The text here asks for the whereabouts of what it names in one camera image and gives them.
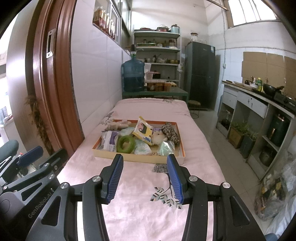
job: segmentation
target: pink bedsheet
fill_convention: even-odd
[[[177,122],[186,154],[183,166],[192,175],[207,183],[219,185],[225,181],[210,146],[190,117],[186,103],[179,100],[125,99],[119,101],[109,119],[138,119]],[[99,175],[112,160],[94,157],[92,146],[106,128],[104,118],[79,146],[64,169],[58,175],[60,182],[70,185],[83,183]],[[110,240],[116,241],[167,241],[181,240],[187,217],[188,205],[178,209],[150,201],[154,187],[169,187],[165,173],[152,172],[154,164],[124,162],[124,167],[115,198],[109,205],[102,205]],[[207,240],[213,236],[213,205],[209,203]]]

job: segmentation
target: leopard print cloth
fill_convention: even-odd
[[[167,122],[162,128],[161,131],[163,132],[163,134],[165,134],[168,139],[172,142],[175,143],[175,145],[178,145],[180,140],[179,137],[177,135],[177,133],[175,132],[172,124],[170,122]]]

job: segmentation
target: stool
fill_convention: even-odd
[[[190,113],[195,114],[194,111],[195,110],[198,110],[198,113],[195,114],[197,117],[196,118],[193,118],[192,117],[192,119],[197,119],[199,117],[199,114],[200,114],[200,103],[198,101],[196,101],[196,100],[189,100],[188,101],[188,105],[192,105],[193,106],[193,107],[190,107],[190,108],[188,107],[189,112],[191,110],[193,110],[193,112],[190,112]]]

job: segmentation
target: refrigerator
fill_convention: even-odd
[[[201,108],[213,108],[215,91],[215,47],[190,42],[185,48],[184,89],[189,100],[200,102]]]

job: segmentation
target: water jug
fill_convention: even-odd
[[[138,92],[144,90],[144,63],[136,59],[135,45],[131,46],[131,60],[121,65],[123,90]]]

